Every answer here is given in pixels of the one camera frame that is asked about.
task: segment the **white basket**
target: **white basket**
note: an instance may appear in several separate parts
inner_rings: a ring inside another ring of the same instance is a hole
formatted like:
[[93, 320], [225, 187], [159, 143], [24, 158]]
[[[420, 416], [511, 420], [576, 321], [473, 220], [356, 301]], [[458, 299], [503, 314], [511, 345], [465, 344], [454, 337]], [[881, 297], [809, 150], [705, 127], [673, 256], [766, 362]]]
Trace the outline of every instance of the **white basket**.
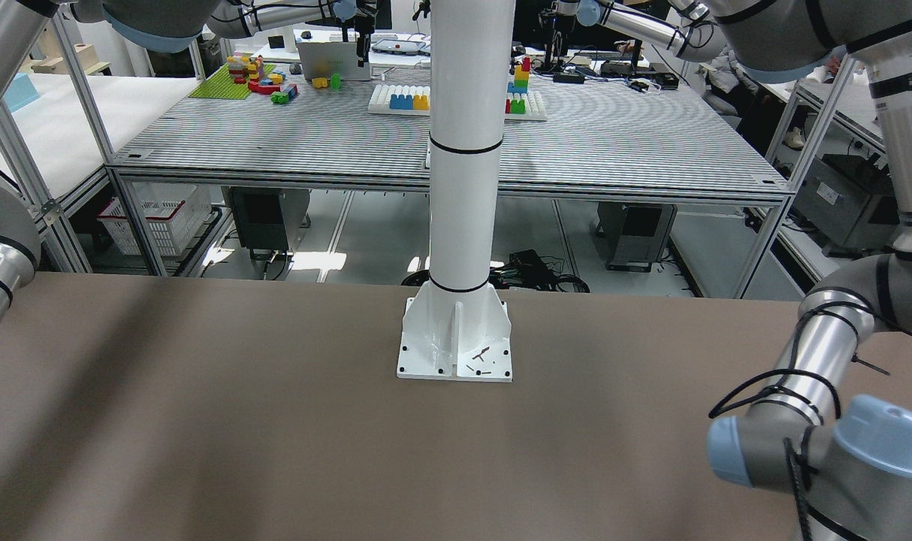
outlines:
[[[158, 199], [141, 203], [149, 232], [162, 255], [178, 256], [212, 212], [209, 191], [201, 186], [161, 184], [151, 187], [149, 192], [154, 194], [154, 199]], [[136, 237], [125, 219], [119, 199], [112, 198], [95, 218], [109, 230], [109, 235], [123, 254], [139, 255]]]

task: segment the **gray floor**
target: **gray floor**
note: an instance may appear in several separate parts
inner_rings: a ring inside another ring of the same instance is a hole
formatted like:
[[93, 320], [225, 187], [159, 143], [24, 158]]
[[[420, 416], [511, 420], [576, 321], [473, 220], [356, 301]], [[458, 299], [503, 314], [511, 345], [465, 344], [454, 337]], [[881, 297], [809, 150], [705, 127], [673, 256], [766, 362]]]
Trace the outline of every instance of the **gray floor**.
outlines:
[[[312, 226], [302, 229], [294, 268], [284, 261], [266, 266], [250, 261], [235, 235], [213, 247], [206, 278], [353, 284], [398, 284], [411, 271], [426, 268], [429, 250], [429, 199], [425, 195], [384, 192], [314, 191], [309, 205]], [[656, 264], [648, 274], [606, 270], [604, 246], [594, 235], [596, 203], [535, 198], [497, 202], [493, 260], [534, 249], [559, 258], [559, 271], [577, 274], [590, 290], [605, 294], [690, 297], [687, 282], [673, 264]]]

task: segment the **white table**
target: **white table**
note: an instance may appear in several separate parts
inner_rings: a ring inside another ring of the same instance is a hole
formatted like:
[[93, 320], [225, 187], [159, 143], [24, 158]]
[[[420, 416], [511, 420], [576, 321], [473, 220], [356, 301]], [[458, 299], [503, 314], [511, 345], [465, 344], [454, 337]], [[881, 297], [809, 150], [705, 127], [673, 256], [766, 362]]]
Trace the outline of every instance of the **white table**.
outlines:
[[[339, 31], [319, 30], [319, 28], [313, 28], [313, 27], [297, 28], [293, 32], [295, 33], [295, 35], [297, 35], [297, 38], [298, 38], [299, 35], [301, 35], [303, 32], [305, 32], [307, 30], [313, 34], [313, 38], [312, 38], [312, 40], [304, 40], [304, 41], [319, 42], [320, 44], [322, 44], [322, 42], [330, 41], [329, 37], [332, 37], [332, 35], [339, 35], [340, 38], [342, 38], [342, 35], [343, 35], [343, 33], [339, 32]], [[387, 34], [387, 33], [386, 32], [377, 32], [376, 34], [379, 35], [379, 34]], [[422, 35], [415, 35], [415, 37], [412, 34], [395, 33], [395, 35], [398, 36], [399, 40], [424, 42], [424, 40], [421, 39], [421, 38], [423, 38]], [[299, 52], [298, 51], [289, 52], [285, 49], [273, 49], [268, 45], [264, 45], [263, 48], [259, 49], [258, 51], [254, 52], [252, 54], [253, 54], [253, 56], [263, 57], [263, 59], [266, 62], [299, 62]], [[374, 51], [370, 51], [370, 64], [371, 65], [416, 66], [416, 65], [421, 64], [421, 62], [422, 62], [422, 64], [425, 64], [426, 66], [428, 66], [429, 57], [426, 57], [423, 55], [391, 55], [388, 53], [377, 53]]]
[[[29, 75], [38, 99], [13, 113], [57, 199], [96, 175], [102, 157], [68, 75]], [[196, 79], [89, 77], [113, 146], [123, 147], [198, 85]], [[0, 152], [0, 168], [11, 174]]]

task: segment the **shoe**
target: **shoe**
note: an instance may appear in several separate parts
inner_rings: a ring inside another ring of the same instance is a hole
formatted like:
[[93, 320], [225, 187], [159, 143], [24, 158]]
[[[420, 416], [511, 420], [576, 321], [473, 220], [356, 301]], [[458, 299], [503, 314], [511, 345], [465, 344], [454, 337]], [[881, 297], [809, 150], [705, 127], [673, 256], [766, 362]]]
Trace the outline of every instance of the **shoe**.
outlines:
[[792, 150], [802, 150], [803, 145], [807, 143], [807, 140], [803, 138], [803, 131], [799, 128], [793, 128], [787, 132], [787, 136], [783, 138], [783, 144], [786, 144], [787, 147], [792, 148]]

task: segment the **green lego baseplate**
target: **green lego baseplate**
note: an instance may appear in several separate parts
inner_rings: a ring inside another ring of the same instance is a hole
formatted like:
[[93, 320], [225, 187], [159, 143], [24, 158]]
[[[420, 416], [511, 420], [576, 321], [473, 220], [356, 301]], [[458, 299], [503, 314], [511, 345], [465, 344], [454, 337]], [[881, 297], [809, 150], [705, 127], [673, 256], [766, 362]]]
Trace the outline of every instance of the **green lego baseplate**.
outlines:
[[[275, 69], [274, 64], [263, 64], [263, 71], [269, 75]], [[252, 90], [249, 85], [237, 85], [229, 77], [229, 66], [222, 65], [216, 73], [209, 76], [201, 85], [189, 93], [189, 97], [202, 99], [246, 99]]]

